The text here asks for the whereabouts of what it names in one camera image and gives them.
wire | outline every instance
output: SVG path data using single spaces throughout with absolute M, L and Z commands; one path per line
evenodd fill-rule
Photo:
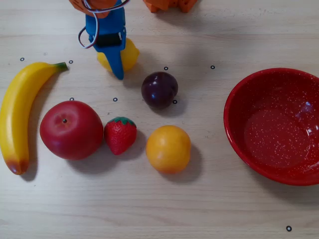
M 124 7 L 126 4 L 128 4 L 129 1 L 130 1 L 130 0 L 125 0 L 123 3 L 118 4 L 118 5 L 116 5 L 116 6 L 113 6 L 113 7 L 110 7 L 110 8 L 92 9 L 87 0 L 82 0 L 83 6 L 84 6 L 89 12 L 93 13 L 93 16 L 94 16 L 95 22 L 96 22 L 96 31 L 95 31 L 95 35 L 94 35 L 94 37 L 93 37 L 93 41 L 91 42 L 91 44 L 88 45 L 88 46 L 85 46 L 85 45 L 83 45 L 83 43 L 81 42 L 81 35 L 82 35 L 82 33 L 85 31 L 85 29 L 86 29 L 86 27 L 84 27 L 84 28 L 79 32 L 79 34 L 78 34 L 78 42 L 80 43 L 80 45 L 81 45 L 83 48 L 88 49 L 88 48 L 92 47 L 92 46 L 96 43 L 96 41 L 97 41 L 97 39 L 98 39 L 98 37 L 99 37 L 100 25 L 99 25 L 98 17 L 96 16 L 95 13 L 103 13 L 103 12 L 108 12 L 108 11 L 120 9 L 120 8 Z
M 87 0 L 82 0 L 82 4 L 84 5 L 84 7 L 89 12 L 91 12 L 91 13 L 103 13 L 103 12 L 112 11 L 112 10 L 116 10 L 116 9 L 122 8 L 126 4 L 128 4 L 130 0 L 125 0 L 124 2 L 122 2 L 122 3 L 120 3 L 120 4 L 116 5 L 116 6 L 109 7 L 109 8 L 103 8 L 103 9 L 92 9 L 91 7 L 88 7 L 87 5 L 84 4 L 86 1 Z

plum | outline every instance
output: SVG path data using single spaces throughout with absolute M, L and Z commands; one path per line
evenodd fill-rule
M 164 109 L 172 103 L 178 92 L 177 80 L 166 72 L 154 72 L 142 84 L 142 96 L 154 109 Z

wood grain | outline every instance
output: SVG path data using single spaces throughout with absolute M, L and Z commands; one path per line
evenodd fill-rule
M 131 1 L 128 37 L 141 55 L 119 81 L 93 49 L 78 45 L 85 18 L 69 1 L 3 1 L 1 99 L 32 62 L 74 63 L 34 102 L 28 173 L 15 176 L 0 160 L 0 238 L 318 238 L 319 187 L 285 186 L 253 172 L 223 128 L 227 96 L 247 75 L 271 67 L 319 75 L 318 10 L 317 0 L 201 0 L 188 14 L 152 14 L 142 0 Z M 178 80 L 178 103 L 157 114 L 143 102 L 140 87 L 147 74 L 165 66 Z M 91 105 L 103 123 L 116 116 L 134 120 L 134 147 L 115 157 L 103 145 L 81 162 L 50 153 L 39 137 L 40 121 L 70 97 Z M 185 129 L 193 143 L 190 166 L 171 177 L 158 174 L 145 156 L 147 137 L 165 124 Z

lemon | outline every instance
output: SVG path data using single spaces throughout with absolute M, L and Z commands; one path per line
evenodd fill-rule
M 125 49 L 121 51 L 121 59 L 124 71 L 128 71 L 133 68 L 138 60 L 139 54 L 140 51 L 135 47 L 134 43 L 129 38 L 126 38 Z M 104 53 L 98 52 L 98 61 L 104 68 L 112 72 L 111 66 Z

strawberry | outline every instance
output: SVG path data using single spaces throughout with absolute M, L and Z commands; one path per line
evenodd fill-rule
M 125 117 L 116 117 L 104 128 L 104 139 L 115 155 L 124 153 L 135 142 L 137 128 L 133 121 Z

